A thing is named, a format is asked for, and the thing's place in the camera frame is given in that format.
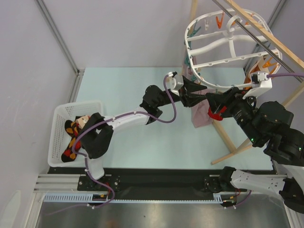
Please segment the red beige fox sock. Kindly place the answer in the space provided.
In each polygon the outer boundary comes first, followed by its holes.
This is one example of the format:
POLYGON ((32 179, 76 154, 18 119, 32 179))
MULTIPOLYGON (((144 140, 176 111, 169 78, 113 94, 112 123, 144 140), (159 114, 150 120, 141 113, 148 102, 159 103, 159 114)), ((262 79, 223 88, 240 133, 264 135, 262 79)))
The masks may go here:
POLYGON ((223 117, 221 116, 221 112, 213 113, 211 108, 208 109, 208 116, 213 120, 217 120, 217 121, 222 121, 223 120, 223 117))

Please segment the white round clip hanger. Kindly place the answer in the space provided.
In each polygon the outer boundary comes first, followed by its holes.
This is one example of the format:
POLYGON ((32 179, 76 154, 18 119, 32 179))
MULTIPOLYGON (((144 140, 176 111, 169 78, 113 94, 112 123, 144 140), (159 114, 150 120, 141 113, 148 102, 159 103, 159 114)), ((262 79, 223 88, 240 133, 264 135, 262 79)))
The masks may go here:
MULTIPOLYGON (((237 14, 233 9, 229 10, 232 16, 237 14)), ((247 60, 252 60, 255 64, 260 57, 272 57, 266 51, 254 51, 253 53, 240 51, 238 44, 251 47, 256 42, 242 28, 237 28, 239 25, 236 21, 243 25, 246 24, 246 28, 252 30, 252 26, 243 22, 240 16, 231 18, 221 10, 201 15, 200 20, 192 23, 194 30, 186 35, 189 45, 188 55, 192 58, 189 59, 187 53, 185 58, 188 59, 194 75, 199 75, 210 84, 222 87, 223 85, 207 79, 206 75, 202 73, 203 69, 219 65, 230 67, 237 62, 243 63, 247 60)), ((272 74, 277 73, 280 67, 277 64, 272 74)))

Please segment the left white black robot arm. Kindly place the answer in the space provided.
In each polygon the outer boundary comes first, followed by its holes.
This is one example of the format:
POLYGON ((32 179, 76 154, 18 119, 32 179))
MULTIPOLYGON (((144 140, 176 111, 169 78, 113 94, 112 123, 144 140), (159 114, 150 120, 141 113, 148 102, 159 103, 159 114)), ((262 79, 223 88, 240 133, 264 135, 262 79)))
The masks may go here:
POLYGON ((161 90, 156 85, 150 85, 145 89, 139 107, 113 117, 94 113, 80 131, 77 140, 86 152, 85 170, 89 176, 88 185, 92 189, 100 190, 105 184, 101 158, 108 151, 115 134, 135 126, 160 122, 161 106, 181 102, 184 107, 193 107, 205 100, 205 96, 200 95, 199 91, 205 90, 206 86, 173 72, 168 73, 165 78, 169 80, 170 88, 161 90))

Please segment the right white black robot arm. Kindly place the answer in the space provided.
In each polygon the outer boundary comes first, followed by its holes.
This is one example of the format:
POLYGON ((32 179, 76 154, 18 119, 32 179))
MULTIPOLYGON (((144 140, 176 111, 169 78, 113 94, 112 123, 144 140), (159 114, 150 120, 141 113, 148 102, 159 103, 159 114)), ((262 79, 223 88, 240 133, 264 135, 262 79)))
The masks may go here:
MULTIPOLYGON (((304 166, 304 134, 291 128, 294 114, 277 101, 257 106, 255 96, 232 87, 224 93, 206 93, 212 114, 232 117, 250 140, 253 147, 263 148, 264 154, 292 171, 304 166)), ((290 209, 304 212, 304 179, 273 179, 233 167, 224 167, 219 178, 223 190, 247 189, 283 201, 290 209)))

